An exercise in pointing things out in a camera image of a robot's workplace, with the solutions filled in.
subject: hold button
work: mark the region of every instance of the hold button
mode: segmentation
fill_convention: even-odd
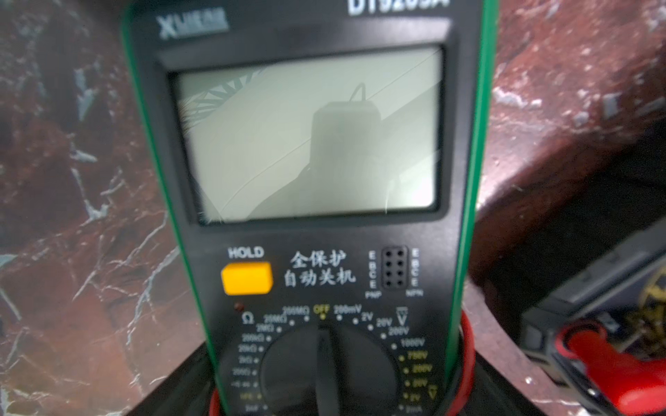
[[[222,286],[230,296],[265,295],[273,287],[270,263],[229,263],[222,269]]]

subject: lcd screen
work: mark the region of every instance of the lcd screen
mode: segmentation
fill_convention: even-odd
[[[200,221],[433,210],[443,59],[422,47],[177,74]]]

